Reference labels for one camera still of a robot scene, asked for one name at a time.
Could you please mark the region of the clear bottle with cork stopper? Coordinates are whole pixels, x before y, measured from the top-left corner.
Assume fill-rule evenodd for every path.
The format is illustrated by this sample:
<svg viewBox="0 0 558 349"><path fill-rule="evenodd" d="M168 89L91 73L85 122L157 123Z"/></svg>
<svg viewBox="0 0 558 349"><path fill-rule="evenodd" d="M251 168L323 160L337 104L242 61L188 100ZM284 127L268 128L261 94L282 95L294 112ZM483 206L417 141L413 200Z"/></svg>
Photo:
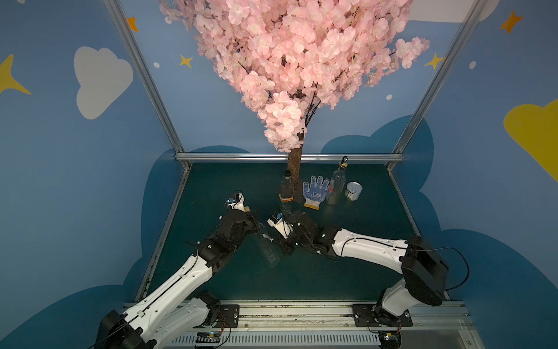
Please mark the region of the clear bottle with cork stopper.
<svg viewBox="0 0 558 349"><path fill-rule="evenodd" d="M281 257L276 249L276 245L274 245L274 238L267 232L267 228L260 221L257 213L252 212L248 207L244 208L244 212L254 224L254 228L247 235L247 239L254 244L254 246L258 247L264 261L271 268L276 267L277 264L280 263Z"/></svg>

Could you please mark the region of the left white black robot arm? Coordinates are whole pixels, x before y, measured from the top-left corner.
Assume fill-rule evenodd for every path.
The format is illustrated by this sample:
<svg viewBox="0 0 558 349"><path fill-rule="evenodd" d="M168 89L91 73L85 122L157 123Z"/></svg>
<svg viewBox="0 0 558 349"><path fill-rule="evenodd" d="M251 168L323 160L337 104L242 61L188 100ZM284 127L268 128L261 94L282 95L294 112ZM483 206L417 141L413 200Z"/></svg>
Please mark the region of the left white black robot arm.
<svg viewBox="0 0 558 349"><path fill-rule="evenodd" d="M227 212L217 230L196 245L196 252L155 291L122 314L107 314L91 347L164 348L188 329L215 323L220 302L208 293L180 304L230 262L259 224L258 212Z"/></svg>

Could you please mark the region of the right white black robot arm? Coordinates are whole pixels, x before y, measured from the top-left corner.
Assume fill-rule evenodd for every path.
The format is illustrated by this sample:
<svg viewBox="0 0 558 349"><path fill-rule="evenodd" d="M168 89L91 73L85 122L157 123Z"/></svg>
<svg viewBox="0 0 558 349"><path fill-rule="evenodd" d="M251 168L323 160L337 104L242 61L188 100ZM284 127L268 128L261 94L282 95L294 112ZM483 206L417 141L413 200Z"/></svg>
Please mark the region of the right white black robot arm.
<svg viewBox="0 0 558 349"><path fill-rule="evenodd" d="M335 226L318 226L310 216L277 212L267 224L280 234L278 244L290 255L304 247L327 257L349 257L383 266L403 276L382 292L373 308L374 321L390 325L415 305L440 306L445 301L449 265L420 236L384 239Z"/></svg>

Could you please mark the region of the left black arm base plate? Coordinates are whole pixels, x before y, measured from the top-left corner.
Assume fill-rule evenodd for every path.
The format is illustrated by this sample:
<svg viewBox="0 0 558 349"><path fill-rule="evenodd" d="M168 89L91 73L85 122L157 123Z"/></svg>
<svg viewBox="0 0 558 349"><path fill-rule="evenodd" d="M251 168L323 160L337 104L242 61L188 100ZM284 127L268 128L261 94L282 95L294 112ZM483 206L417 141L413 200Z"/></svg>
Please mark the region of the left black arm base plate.
<svg viewBox="0 0 558 349"><path fill-rule="evenodd" d="M221 304L218 308L213 307L209 310L202 327L218 328L225 326L237 328L240 318L240 308L238 304Z"/></svg>

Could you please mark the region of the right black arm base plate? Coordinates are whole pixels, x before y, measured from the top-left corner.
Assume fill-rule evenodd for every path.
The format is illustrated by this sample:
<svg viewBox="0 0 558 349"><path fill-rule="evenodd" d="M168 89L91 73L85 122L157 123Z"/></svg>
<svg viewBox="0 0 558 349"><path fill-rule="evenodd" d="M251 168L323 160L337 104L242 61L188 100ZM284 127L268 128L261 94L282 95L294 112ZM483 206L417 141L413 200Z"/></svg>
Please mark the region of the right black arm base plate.
<svg viewBox="0 0 558 349"><path fill-rule="evenodd" d="M409 311L394 316L375 304L357 303L351 306L356 327L412 327Z"/></svg>

